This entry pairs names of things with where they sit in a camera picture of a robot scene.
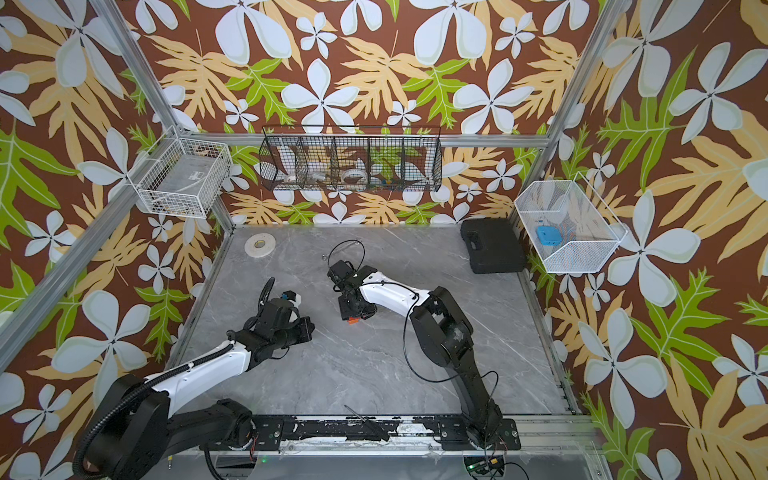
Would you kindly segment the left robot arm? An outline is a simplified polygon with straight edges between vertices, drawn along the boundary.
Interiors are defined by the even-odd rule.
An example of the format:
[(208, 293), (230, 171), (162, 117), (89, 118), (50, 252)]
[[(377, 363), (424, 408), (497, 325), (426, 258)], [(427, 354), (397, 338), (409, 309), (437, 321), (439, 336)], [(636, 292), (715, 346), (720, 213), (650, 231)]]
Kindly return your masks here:
[(257, 314), (210, 352), (156, 375), (127, 374), (101, 401), (78, 443), (78, 479), (140, 479), (162, 458), (196, 445), (243, 446), (251, 436), (251, 411), (231, 400), (184, 412), (192, 400), (224, 381), (274, 359), (275, 351), (311, 340), (314, 325), (301, 316), (292, 291), (262, 300)]

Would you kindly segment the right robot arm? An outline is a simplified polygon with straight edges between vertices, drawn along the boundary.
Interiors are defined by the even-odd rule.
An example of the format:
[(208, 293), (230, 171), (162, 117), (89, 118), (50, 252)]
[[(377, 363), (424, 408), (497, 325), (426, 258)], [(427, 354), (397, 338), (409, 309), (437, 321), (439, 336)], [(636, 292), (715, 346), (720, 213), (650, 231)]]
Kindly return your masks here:
[(379, 306), (405, 319), (411, 326), (424, 355), (446, 370), (457, 391), (469, 441), (479, 449), (505, 445), (520, 447), (514, 422), (504, 419), (485, 385), (475, 355), (473, 327), (450, 292), (437, 287), (431, 291), (396, 282), (377, 269), (359, 269), (338, 261), (328, 270), (334, 290), (339, 293), (341, 318), (352, 323), (369, 319)]

